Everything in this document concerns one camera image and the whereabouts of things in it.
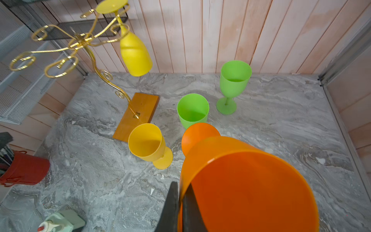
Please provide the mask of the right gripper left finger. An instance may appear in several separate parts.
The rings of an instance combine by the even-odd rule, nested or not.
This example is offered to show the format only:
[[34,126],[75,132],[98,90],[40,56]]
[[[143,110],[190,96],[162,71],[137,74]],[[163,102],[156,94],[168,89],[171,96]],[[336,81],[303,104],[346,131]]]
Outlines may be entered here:
[[164,208],[155,232],[177,232],[178,222],[178,183],[173,181],[166,197]]

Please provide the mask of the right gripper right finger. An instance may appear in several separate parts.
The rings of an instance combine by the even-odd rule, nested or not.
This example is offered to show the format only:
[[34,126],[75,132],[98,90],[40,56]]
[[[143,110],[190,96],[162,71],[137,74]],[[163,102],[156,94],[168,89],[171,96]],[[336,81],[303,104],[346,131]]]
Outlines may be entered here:
[[182,201],[183,232],[207,232],[192,185],[187,188]]

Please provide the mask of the orange wine glass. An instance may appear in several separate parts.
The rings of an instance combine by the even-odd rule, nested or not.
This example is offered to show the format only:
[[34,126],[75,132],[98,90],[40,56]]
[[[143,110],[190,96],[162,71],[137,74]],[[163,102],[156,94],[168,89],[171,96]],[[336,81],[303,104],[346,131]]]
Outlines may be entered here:
[[314,194],[288,162],[208,123],[187,128],[181,145],[181,217],[192,190],[210,232],[319,231]]

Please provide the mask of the yellow wine glass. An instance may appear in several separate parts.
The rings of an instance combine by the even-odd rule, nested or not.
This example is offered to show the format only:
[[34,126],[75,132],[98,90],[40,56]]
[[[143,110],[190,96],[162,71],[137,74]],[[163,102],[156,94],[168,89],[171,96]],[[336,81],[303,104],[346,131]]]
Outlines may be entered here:
[[152,162],[159,169],[167,169],[173,161],[173,153],[166,146],[158,126],[145,123],[137,126],[128,137],[131,153],[144,161]]
[[143,76],[152,69],[152,61],[144,43],[121,21],[121,15],[130,10],[128,1],[103,1],[96,7],[99,14],[115,13],[115,18],[104,29],[120,27],[120,38],[101,44],[120,42],[120,53],[128,72],[135,77]]

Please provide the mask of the green wine glass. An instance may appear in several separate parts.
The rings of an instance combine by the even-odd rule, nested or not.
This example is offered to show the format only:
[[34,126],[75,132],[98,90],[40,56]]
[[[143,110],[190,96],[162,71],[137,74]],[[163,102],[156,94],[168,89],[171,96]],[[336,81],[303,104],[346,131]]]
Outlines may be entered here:
[[206,123],[209,111],[207,99],[197,93],[183,96],[177,105],[177,113],[185,129],[196,123]]
[[237,110],[234,98],[243,93],[251,75],[250,65],[243,61],[228,61],[222,66],[220,89],[224,97],[216,103],[220,113],[231,115]]

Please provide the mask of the gold rack with wooden base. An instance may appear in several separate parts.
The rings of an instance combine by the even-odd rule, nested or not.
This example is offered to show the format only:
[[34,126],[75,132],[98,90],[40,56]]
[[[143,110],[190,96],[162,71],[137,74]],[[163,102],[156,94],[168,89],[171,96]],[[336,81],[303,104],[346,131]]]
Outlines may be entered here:
[[[95,9],[89,10],[88,12],[82,14],[81,17],[85,18],[89,15],[92,15],[93,13],[97,13]],[[150,123],[158,105],[159,97],[144,93],[135,93],[133,97],[130,97],[122,88],[112,83],[113,76],[111,73],[103,69],[98,69],[96,58],[91,48],[104,45],[101,44],[101,42],[118,39],[120,38],[121,34],[120,27],[115,27],[113,30],[107,29],[105,31],[103,29],[98,34],[93,35],[93,31],[96,27],[99,15],[99,13],[95,15],[96,17],[93,22],[93,26],[87,33],[75,33],[74,35],[70,35],[56,25],[45,25],[34,32],[31,38],[34,41],[45,40],[47,38],[46,29],[48,28],[57,28],[62,33],[70,37],[68,45],[66,47],[58,49],[58,51],[62,52],[69,50],[71,51],[71,53],[67,55],[66,58],[51,63],[44,68],[45,76],[52,79],[63,77],[66,74],[70,73],[73,69],[75,69],[79,63],[79,58],[76,56],[76,54],[81,49],[86,50],[92,61],[93,69],[99,76],[99,78],[106,84],[114,88],[115,94],[119,98],[126,99],[128,102],[128,108],[113,136],[113,138],[117,140],[127,142],[128,137],[134,130],[134,128],[144,123]]]

